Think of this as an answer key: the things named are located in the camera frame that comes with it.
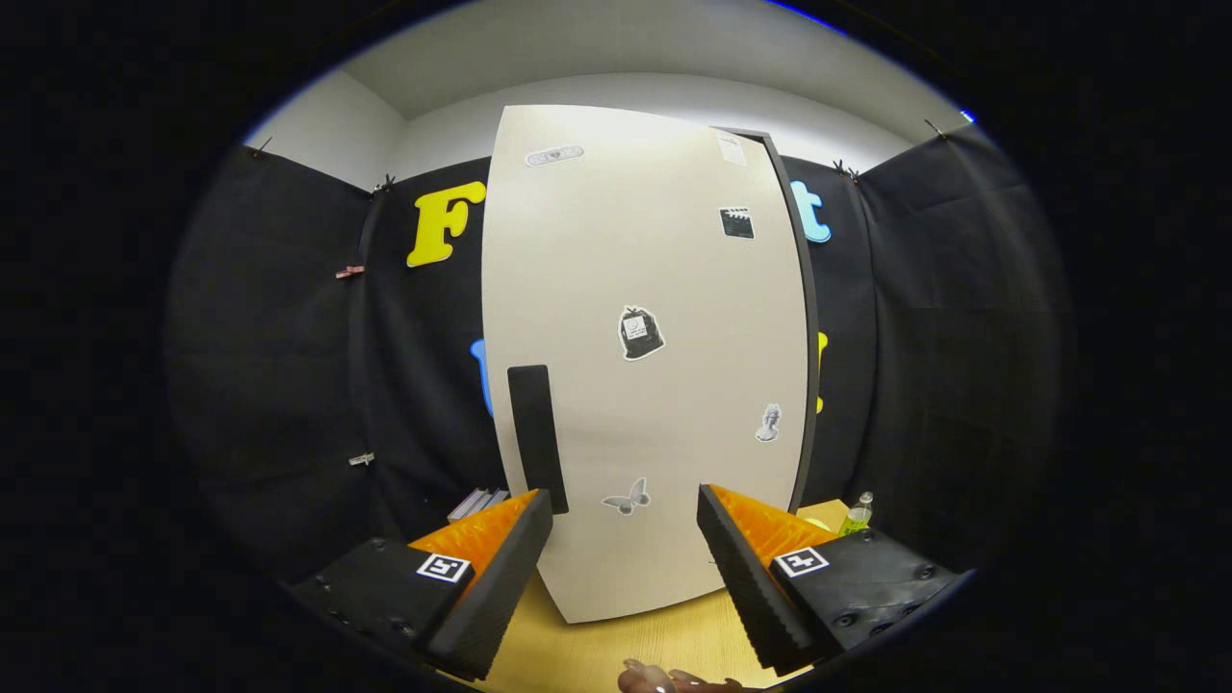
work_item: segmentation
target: blue letter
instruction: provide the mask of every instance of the blue letter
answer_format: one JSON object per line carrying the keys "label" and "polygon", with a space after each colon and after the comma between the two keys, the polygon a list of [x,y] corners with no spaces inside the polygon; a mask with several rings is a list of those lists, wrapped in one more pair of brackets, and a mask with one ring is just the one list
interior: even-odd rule
{"label": "blue letter", "polygon": [[800,218],[804,222],[804,238],[813,243],[825,243],[830,239],[830,227],[817,223],[817,213],[813,207],[822,206],[822,199],[808,191],[803,181],[791,181],[791,191],[796,195],[796,207],[800,208]]}
{"label": "blue letter", "polygon": [[479,361],[479,380],[483,382],[483,403],[488,407],[488,416],[492,416],[492,396],[488,395],[488,351],[483,348],[483,339],[476,339],[471,345],[471,355]]}

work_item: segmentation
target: wooden table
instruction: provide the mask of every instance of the wooden table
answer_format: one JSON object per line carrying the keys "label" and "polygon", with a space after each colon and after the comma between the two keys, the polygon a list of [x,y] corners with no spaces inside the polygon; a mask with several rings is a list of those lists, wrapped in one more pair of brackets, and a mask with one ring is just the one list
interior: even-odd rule
{"label": "wooden table", "polygon": [[[796,514],[838,531],[846,512],[841,501],[829,501]],[[663,565],[670,570],[670,560]],[[670,580],[669,572],[664,576]],[[653,573],[631,580],[653,580]],[[488,678],[468,686],[488,693],[611,693],[617,691],[616,677],[627,657],[664,670],[680,668],[706,681],[731,677],[753,688],[774,686],[811,668],[785,677],[763,670],[726,588],[653,612],[570,625],[536,573],[517,603]]]}

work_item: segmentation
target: human hand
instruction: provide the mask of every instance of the human hand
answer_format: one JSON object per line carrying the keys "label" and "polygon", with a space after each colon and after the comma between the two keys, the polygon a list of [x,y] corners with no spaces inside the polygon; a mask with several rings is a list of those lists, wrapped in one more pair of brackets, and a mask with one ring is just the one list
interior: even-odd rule
{"label": "human hand", "polygon": [[625,671],[616,679],[621,693],[756,693],[760,688],[745,688],[740,682],[727,678],[726,683],[707,683],[680,670],[669,672],[637,660],[625,660]]}

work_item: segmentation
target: yellow letter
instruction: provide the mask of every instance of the yellow letter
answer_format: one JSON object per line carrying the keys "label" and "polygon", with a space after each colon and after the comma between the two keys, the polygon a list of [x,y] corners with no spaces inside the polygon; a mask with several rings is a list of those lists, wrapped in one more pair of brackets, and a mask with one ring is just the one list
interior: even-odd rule
{"label": "yellow letter", "polygon": [[[407,266],[418,268],[429,263],[439,263],[453,254],[453,248],[445,243],[445,229],[457,238],[466,231],[468,216],[467,201],[478,205],[483,202],[488,190],[482,182],[450,187],[439,192],[429,192],[415,200],[419,210],[419,227],[415,229],[415,249],[407,255]],[[450,202],[457,201],[453,207]]]}
{"label": "yellow letter", "polygon": [[[821,387],[822,382],[822,351],[825,350],[825,345],[829,344],[829,338],[825,337],[824,332],[817,333],[817,382]],[[817,413],[822,413],[822,398],[817,398]]]}

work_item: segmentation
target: white wall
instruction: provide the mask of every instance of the white wall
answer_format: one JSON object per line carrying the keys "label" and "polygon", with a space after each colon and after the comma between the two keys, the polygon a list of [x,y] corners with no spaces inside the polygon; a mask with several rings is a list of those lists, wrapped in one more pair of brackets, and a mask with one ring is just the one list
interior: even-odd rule
{"label": "white wall", "polygon": [[912,147],[845,111],[775,89],[703,76],[614,73],[536,81],[424,113],[403,126],[386,159],[399,180],[490,157],[506,105],[606,106],[769,132],[779,153],[859,171]]}
{"label": "white wall", "polygon": [[334,70],[307,86],[244,141],[371,190],[407,125],[398,111],[351,75]]}

